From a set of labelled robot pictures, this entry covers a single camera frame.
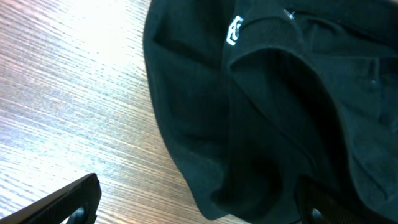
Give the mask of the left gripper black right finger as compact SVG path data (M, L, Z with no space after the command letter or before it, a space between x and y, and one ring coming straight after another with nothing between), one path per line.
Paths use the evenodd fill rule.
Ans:
M352 198L301 176L294 192L303 224L382 224L382 217Z

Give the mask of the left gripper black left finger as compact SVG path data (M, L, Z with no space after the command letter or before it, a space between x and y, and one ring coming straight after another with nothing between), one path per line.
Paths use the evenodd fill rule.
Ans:
M2 218L1 224L94 224L100 200L100 182L91 173Z

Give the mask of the black t-shirt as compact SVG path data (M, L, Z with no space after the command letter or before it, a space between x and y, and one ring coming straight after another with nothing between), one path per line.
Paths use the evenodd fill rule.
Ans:
M397 222L397 3L154 0L160 133L201 214L302 223L301 176Z

